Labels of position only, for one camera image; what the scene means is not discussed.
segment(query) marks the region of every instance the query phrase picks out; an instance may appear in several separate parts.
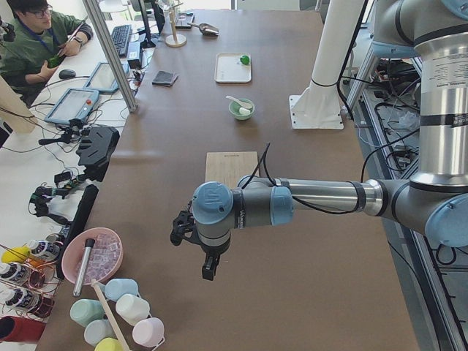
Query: green ball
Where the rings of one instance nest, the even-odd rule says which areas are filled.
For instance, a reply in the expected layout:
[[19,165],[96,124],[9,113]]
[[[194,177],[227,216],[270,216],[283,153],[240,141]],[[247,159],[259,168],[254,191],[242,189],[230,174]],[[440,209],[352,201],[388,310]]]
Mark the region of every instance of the green ball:
[[250,63],[250,58],[247,55],[242,55],[241,56],[241,62],[242,62],[242,64],[247,65],[247,64]]

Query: white bottle cap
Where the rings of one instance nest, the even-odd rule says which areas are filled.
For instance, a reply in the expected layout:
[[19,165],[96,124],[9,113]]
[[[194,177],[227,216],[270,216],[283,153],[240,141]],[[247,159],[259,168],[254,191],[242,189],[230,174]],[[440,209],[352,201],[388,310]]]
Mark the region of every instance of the white bottle cap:
[[15,291],[13,289],[6,289],[0,292],[0,303],[5,303],[15,297]]
[[39,241],[37,241],[37,240],[30,240],[30,241],[26,244],[26,246],[27,246],[28,248],[30,248],[31,250],[34,250],[34,249],[36,249],[36,248],[39,246]]
[[10,265],[8,263],[0,263],[0,274],[5,274],[10,270]]

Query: brown table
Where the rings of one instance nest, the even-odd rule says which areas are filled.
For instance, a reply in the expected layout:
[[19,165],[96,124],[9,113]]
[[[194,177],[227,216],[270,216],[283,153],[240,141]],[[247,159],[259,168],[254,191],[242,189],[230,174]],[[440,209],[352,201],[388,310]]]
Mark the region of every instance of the brown table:
[[[171,245],[209,151],[261,153],[271,142],[268,169],[285,178],[355,180],[363,162],[350,121],[342,131],[290,126],[288,96],[309,84],[319,14],[195,14],[221,35],[192,29],[182,48],[160,43],[88,221],[121,236],[116,277],[136,279],[164,322],[161,350],[419,350],[378,218],[296,211],[288,225],[234,230],[214,282],[201,279],[198,246]],[[217,53],[235,52],[252,55],[251,83],[215,83]],[[160,69],[180,75],[172,88],[151,85]],[[250,98],[255,116],[234,120],[226,95]],[[90,287],[83,297],[94,298]],[[69,318],[74,302],[63,283],[37,351],[91,350]]]

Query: red cup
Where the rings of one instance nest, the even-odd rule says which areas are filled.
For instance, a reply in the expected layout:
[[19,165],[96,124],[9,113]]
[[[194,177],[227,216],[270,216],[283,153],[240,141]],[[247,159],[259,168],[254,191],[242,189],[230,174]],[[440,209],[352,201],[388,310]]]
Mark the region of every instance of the red cup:
[[28,318],[6,316],[0,319],[0,341],[37,344],[45,323]]

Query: blue framed tablet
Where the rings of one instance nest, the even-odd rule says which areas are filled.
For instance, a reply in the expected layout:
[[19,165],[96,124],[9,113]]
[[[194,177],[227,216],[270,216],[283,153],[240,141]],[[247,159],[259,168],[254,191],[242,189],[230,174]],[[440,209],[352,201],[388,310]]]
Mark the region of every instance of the blue framed tablet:
[[44,121],[69,125],[70,119],[78,118],[86,122],[86,118],[98,100],[99,91],[97,90],[69,88],[46,115]]
[[[122,64],[125,74],[130,70],[129,64]],[[109,63],[99,62],[89,76],[84,88],[99,90],[101,94],[113,94],[118,90],[118,84]]]

